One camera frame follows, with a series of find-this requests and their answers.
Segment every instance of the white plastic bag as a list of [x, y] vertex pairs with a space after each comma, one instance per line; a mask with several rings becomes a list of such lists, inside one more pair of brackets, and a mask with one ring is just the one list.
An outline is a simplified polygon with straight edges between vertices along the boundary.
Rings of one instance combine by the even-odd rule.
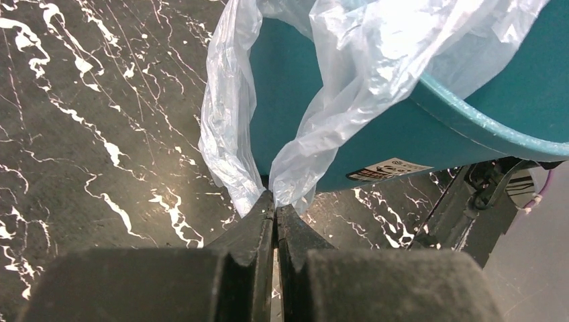
[[[505, 2], [509, 4], [506, 10], [499, 9]], [[199, 142], [203, 158], [216, 183], [227, 187], [244, 216], [264, 190], [250, 148], [249, 124], [256, 95], [248, 60], [262, 17], [289, 23], [314, 41], [323, 80], [296, 138], [282, 148], [270, 170], [269, 186], [276, 205], [293, 204], [301, 213], [338, 148], [369, 121], [405, 99], [434, 56], [437, 60], [430, 71], [435, 77], [464, 78], [466, 90], [461, 93], [474, 91], [510, 61], [545, 2], [229, 0], [207, 55], [208, 84]], [[477, 28], [486, 34], [478, 33]], [[493, 37], [489, 30], [498, 36]], [[475, 46], [480, 51], [493, 46], [492, 53], [501, 56], [502, 52], [495, 52], [500, 50], [495, 38], [515, 49], [501, 56], [500, 64], [470, 56], [471, 67], [489, 67], [469, 83], [471, 79], [460, 73], [463, 66], [456, 59], [461, 46], [469, 45], [470, 35], [476, 35]]]

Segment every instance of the trash bin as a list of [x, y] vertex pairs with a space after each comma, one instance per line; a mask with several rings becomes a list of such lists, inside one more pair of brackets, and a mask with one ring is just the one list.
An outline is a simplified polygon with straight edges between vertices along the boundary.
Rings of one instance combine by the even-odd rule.
[[[465, 101], [424, 74], [411, 96], [338, 151], [319, 191], [515, 156], [569, 160], [569, 3], [551, 0], [508, 67]], [[268, 175], [322, 87], [315, 47], [295, 28], [264, 19], [250, 54], [257, 108], [252, 152]]]

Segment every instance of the bin rim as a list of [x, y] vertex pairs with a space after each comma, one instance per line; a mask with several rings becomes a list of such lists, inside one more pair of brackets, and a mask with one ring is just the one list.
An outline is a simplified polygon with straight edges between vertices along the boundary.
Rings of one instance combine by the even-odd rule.
[[[496, 148], [496, 145], [499, 144], [488, 144], [489, 142], [483, 142], [483, 144], [488, 148], [492, 148], [493, 150], [499, 151], [506, 155], [512, 155], [528, 160], [534, 160], [536, 152], [538, 154], [543, 154], [542, 158], [545, 158], [547, 160], [556, 159], [561, 161], [569, 159], [569, 142], [553, 142], [543, 140], [508, 127], [480, 112], [475, 107], [469, 105], [467, 102], [457, 97], [455, 94], [453, 94], [453, 92], [449, 91], [445, 86], [441, 85], [427, 73], [421, 76], [420, 84], [423, 85], [430, 93], [434, 94], [439, 100], [446, 103], [448, 107], [451, 107], [455, 113], [458, 113], [460, 116], [466, 118], [471, 123], [476, 124], [483, 130], [492, 133], [496, 139], [502, 139], [503, 141], [509, 142], [509, 145], [514, 144], [522, 149], [517, 149], [517, 155], [514, 155], [511, 152], [503, 151], [503, 148]], [[420, 102], [417, 102], [416, 97], [412, 97], [411, 99], [418, 103], [419, 106], [421, 106], [427, 112], [432, 114], [435, 118], [445, 123], [455, 132], [459, 133], [462, 136], [466, 136], [467, 138], [474, 139], [471, 138], [471, 135], [465, 134], [457, 124], [451, 124], [450, 114], [452, 113], [449, 113], [446, 107], [445, 109], [441, 110], [440, 108], [433, 108], [432, 104], [424, 105]]]

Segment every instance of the sticker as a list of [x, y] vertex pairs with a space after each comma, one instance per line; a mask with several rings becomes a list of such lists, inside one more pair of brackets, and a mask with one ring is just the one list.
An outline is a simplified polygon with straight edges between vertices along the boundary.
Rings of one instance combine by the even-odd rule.
[[393, 158], [349, 173], [346, 175], [346, 177], [354, 181], [378, 181], [428, 170], [430, 168], [433, 167], [422, 166], [420, 164], [410, 163], [402, 159]]

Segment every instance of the purple cable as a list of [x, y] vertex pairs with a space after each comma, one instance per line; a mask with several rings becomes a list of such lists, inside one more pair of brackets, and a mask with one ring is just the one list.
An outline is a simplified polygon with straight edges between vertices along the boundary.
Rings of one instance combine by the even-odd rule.
[[544, 197], [544, 194], [548, 192], [548, 190], [550, 189], [553, 176], [554, 176], [554, 170], [549, 170], [548, 177], [546, 178], [546, 183], [544, 183], [544, 186], [541, 188], [541, 190], [538, 193], [533, 195], [533, 198], [528, 203], [526, 203], [525, 206], [523, 206], [520, 209], [525, 211], [526, 215], [531, 212], [532, 208], [534, 208], [537, 204], [541, 202], [541, 200]]
[[[533, 194], [533, 198], [526, 203], [522, 208], [518, 208], [518, 210], [520, 211], [524, 211], [525, 213], [523, 214], [524, 217], [528, 216], [529, 213], [531, 212], [531, 210], [537, 206], [541, 200], [544, 198], [544, 195], [548, 192], [548, 190], [551, 187], [551, 182], [553, 181], [553, 177], [554, 177], [554, 170], [549, 170], [548, 171], [548, 177], [546, 178], [546, 183], [544, 183], [544, 186], [541, 188], [541, 190], [539, 190], [538, 193], [534, 193]], [[514, 218], [514, 222], [512, 222], [512, 225], [510, 226], [510, 228], [508, 229], [508, 231], [512, 231], [512, 228], [514, 228], [517, 224], [517, 222], [520, 220], [519, 218], [522, 217], [520, 216], [516, 216]]]

